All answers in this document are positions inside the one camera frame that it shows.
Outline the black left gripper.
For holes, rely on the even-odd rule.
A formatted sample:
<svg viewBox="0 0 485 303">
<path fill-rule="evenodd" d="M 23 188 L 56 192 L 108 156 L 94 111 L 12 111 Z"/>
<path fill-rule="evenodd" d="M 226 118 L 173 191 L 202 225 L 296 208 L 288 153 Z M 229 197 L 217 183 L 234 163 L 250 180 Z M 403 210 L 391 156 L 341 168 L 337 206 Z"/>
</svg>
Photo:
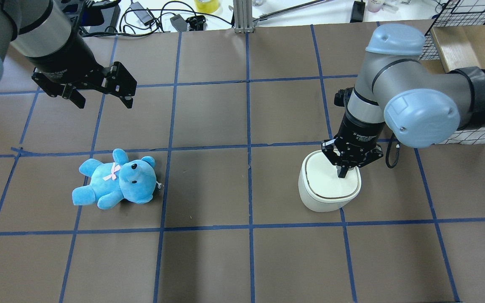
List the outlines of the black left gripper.
<svg viewBox="0 0 485 303">
<path fill-rule="evenodd" d="M 61 96 L 84 109 L 86 99 L 81 90 L 95 90 L 119 98 L 127 109 L 133 108 L 136 79 L 119 61 L 107 67 L 98 63 L 76 32 L 71 32 L 59 50 L 43 57 L 32 57 L 31 63 L 35 67 L 31 79 L 50 97 Z"/>
</svg>

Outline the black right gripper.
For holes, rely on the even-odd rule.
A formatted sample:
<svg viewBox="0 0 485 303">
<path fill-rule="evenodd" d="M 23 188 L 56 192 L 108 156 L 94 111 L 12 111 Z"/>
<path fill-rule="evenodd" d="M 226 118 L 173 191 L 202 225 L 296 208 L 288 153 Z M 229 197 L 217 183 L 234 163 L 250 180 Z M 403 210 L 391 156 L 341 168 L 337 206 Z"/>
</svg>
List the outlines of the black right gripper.
<svg viewBox="0 0 485 303">
<path fill-rule="evenodd" d="M 344 113 L 337 134 L 321 145 L 321 152 L 337 166 L 338 178 L 345 178 L 352 167 L 363 167 L 383 157 L 378 144 L 383 128 L 384 122 L 363 122 Z"/>
</svg>

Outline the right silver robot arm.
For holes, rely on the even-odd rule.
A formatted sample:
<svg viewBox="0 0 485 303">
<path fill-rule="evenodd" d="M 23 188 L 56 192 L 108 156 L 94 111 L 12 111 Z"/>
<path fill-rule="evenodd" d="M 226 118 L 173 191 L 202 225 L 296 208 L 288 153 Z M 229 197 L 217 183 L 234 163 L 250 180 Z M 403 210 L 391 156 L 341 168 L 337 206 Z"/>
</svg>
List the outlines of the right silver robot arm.
<svg viewBox="0 0 485 303">
<path fill-rule="evenodd" d="M 345 108 L 339 130 L 322 142 L 339 178 L 383 157 L 377 140 L 384 126 L 411 148 L 485 127 L 485 69 L 431 74 L 419 61 L 424 44 L 422 33 L 408 25 L 385 24 L 373 31 L 354 87 L 335 95 L 334 104 Z"/>
</svg>

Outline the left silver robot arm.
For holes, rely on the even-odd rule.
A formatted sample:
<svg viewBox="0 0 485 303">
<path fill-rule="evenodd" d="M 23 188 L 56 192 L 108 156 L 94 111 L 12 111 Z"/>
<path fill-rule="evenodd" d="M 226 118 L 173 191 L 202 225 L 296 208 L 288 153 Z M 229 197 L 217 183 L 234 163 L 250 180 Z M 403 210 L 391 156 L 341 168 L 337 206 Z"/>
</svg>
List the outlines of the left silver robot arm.
<svg viewBox="0 0 485 303">
<path fill-rule="evenodd" d="M 109 67 L 97 62 L 83 40 L 83 18 L 100 23 L 101 11 L 117 0 L 0 0 L 0 81 L 4 59 L 12 46 L 35 68 L 32 80 L 48 96 L 62 97 L 80 109 L 81 90 L 96 90 L 133 106 L 137 82 L 118 61 Z"/>
</svg>

